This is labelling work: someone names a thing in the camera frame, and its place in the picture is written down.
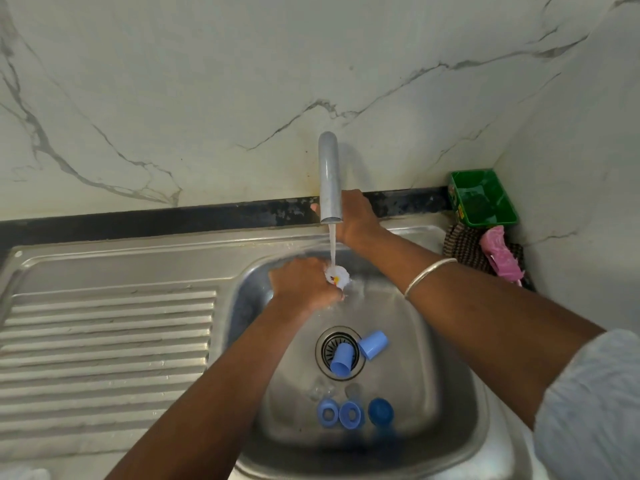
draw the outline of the silver bracelet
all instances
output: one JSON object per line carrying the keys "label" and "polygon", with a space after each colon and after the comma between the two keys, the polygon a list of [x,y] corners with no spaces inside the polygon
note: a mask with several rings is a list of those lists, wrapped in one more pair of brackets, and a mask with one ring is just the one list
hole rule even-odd
{"label": "silver bracelet", "polygon": [[413,281],[409,284],[409,286],[407,287],[406,291],[404,292],[404,297],[408,298],[409,297],[409,291],[411,291],[412,288],[414,286],[416,286],[416,284],[420,283],[422,281],[422,279],[427,274],[434,272],[437,268],[439,268],[440,266],[442,266],[443,264],[446,264],[448,262],[458,262],[458,260],[455,259],[455,258],[446,258],[446,259],[441,259],[440,261],[437,261],[437,262],[433,263],[431,266],[429,266],[427,269],[425,269],[423,272],[418,274],[418,276],[416,276],[413,279]]}

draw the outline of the black countertop edge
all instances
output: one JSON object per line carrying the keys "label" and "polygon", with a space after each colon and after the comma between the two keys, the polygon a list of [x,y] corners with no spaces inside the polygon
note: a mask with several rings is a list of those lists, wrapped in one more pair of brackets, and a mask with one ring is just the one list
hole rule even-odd
{"label": "black countertop edge", "polygon": [[[446,187],[366,192],[380,218],[451,209]],[[318,197],[0,222],[0,263],[16,246],[313,224]]]}

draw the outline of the hand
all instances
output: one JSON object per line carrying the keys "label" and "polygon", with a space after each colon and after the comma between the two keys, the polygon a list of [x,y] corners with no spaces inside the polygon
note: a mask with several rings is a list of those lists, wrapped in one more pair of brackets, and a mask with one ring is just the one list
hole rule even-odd
{"label": "hand", "polygon": [[274,303],[281,303],[305,317],[342,299],[340,288],[324,277],[326,262],[319,258],[294,259],[272,269],[269,280]]}
{"label": "hand", "polygon": [[[311,204],[311,209],[320,215],[318,204]],[[335,237],[338,241],[353,249],[362,236],[375,233],[381,228],[371,203],[361,191],[342,191],[342,224],[335,227]]]}

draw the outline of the person's left arm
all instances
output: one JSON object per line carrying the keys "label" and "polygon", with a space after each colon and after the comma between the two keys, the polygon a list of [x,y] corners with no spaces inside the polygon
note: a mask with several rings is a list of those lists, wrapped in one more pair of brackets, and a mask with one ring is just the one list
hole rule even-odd
{"label": "person's left arm", "polygon": [[244,334],[156,421],[107,480],[226,479],[285,350],[309,316],[342,297],[324,261],[269,274],[273,298]]}

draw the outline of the wall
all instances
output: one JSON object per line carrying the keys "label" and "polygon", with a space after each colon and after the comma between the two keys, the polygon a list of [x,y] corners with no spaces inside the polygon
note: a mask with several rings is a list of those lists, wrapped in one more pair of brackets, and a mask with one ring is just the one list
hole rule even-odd
{"label": "wall", "polygon": [[640,0],[615,3],[496,165],[540,291],[640,333]]}
{"label": "wall", "polygon": [[347,188],[443,184],[610,4],[0,0],[0,220],[317,194],[324,130]]}

